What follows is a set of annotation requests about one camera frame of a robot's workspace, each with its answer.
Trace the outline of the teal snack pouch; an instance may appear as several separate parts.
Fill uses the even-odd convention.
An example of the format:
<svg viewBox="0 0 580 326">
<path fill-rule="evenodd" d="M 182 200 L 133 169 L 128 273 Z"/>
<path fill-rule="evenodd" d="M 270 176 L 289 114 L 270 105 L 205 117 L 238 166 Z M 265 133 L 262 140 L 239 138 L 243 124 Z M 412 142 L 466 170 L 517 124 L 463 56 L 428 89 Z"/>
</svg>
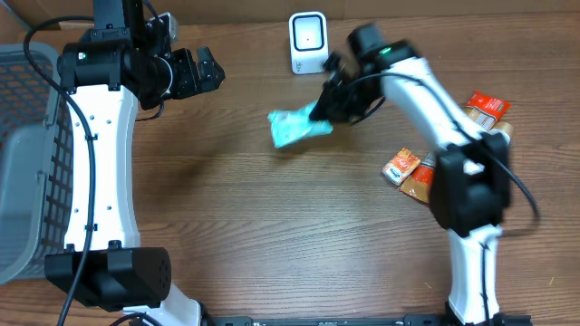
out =
<svg viewBox="0 0 580 326">
<path fill-rule="evenodd" d="M 333 132 L 334 126 L 328 120 L 310 120 L 309 115 L 316 104 L 317 102 L 313 101 L 298 110 L 273 110 L 268 114 L 271 136 L 276 149 L 289 146 L 302 139 L 329 135 Z"/>
</svg>

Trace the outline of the white tube gold cap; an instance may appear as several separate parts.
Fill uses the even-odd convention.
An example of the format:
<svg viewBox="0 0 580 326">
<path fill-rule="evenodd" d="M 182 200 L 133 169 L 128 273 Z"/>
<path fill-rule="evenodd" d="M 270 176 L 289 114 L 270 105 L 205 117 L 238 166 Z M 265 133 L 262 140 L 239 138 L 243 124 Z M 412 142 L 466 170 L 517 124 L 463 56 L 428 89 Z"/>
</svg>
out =
<svg viewBox="0 0 580 326">
<path fill-rule="evenodd" d="M 501 134 L 507 143 L 510 143 L 513 134 L 514 134 L 514 127 L 507 123 L 507 122 L 497 122 L 492 129 L 489 131 L 490 134 Z"/>
</svg>

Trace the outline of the small orange box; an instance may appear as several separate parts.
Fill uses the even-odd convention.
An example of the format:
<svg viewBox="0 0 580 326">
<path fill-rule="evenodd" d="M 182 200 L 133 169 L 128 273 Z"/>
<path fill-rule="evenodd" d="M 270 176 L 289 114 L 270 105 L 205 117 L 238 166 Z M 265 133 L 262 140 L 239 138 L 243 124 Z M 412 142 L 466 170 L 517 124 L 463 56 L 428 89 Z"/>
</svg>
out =
<svg viewBox="0 0 580 326">
<path fill-rule="evenodd" d="M 421 160 L 411 150 L 402 148 L 382 168 L 382 174 L 398 187 L 420 163 Z"/>
</svg>

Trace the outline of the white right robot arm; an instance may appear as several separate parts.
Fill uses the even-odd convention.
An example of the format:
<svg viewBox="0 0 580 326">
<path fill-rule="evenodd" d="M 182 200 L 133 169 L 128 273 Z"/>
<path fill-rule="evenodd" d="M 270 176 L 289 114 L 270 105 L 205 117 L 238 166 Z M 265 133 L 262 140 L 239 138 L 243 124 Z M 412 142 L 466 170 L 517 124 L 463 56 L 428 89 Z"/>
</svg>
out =
<svg viewBox="0 0 580 326">
<path fill-rule="evenodd" d="M 503 213 L 510 204 L 508 140 L 470 119 L 409 43 L 373 41 L 352 49 L 360 68 L 354 76 L 340 68 L 338 53 L 324 62 L 331 76 L 311 119 L 349 122 L 378 99 L 402 110 L 434 154 L 429 206 L 449 237 L 447 319 L 452 325 L 504 324 L 495 278 Z"/>
</svg>

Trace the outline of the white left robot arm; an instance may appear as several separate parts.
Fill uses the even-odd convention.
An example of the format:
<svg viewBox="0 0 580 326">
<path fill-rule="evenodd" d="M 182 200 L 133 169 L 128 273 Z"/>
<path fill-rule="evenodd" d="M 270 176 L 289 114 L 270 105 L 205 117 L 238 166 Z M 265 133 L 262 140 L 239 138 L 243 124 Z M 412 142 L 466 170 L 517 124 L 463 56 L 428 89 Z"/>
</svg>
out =
<svg viewBox="0 0 580 326">
<path fill-rule="evenodd" d="M 151 325 L 209 325 L 205 307 L 171 279 L 169 253 L 140 242 L 132 194 L 139 110 L 216 90 L 223 69 L 207 47 L 172 50 L 171 33 L 99 26 L 64 46 L 59 90 L 72 118 L 72 210 L 64 250 L 45 277 L 69 302 Z"/>
</svg>

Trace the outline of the orange brown snack packet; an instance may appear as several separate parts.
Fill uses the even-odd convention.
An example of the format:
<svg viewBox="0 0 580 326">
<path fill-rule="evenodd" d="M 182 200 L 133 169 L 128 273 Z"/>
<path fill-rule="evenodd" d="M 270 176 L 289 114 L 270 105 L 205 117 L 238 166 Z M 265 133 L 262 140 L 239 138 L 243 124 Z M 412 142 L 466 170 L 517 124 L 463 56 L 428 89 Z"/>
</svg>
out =
<svg viewBox="0 0 580 326">
<path fill-rule="evenodd" d="M 464 107 L 465 113 L 483 129 L 490 131 L 511 107 L 507 101 L 476 91 Z M 429 203 L 434 178 L 435 155 L 430 152 L 400 186 L 400 191 L 423 203 Z"/>
</svg>

